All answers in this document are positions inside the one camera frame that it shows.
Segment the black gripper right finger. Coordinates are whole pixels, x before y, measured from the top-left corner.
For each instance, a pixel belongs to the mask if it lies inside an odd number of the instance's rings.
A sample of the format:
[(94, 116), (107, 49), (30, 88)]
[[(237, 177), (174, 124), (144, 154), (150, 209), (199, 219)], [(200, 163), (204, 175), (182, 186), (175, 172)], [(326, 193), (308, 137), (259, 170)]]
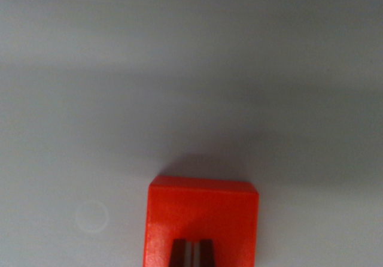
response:
[(202, 239), (194, 244), (194, 267), (216, 267), (213, 240)]

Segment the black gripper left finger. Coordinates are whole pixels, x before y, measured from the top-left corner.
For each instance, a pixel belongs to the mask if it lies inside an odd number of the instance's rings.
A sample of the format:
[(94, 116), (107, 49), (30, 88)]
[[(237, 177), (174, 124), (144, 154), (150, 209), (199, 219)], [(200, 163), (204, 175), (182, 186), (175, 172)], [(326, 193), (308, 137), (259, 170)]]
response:
[(186, 239), (174, 239), (172, 242), (169, 267), (192, 266), (192, 243)]

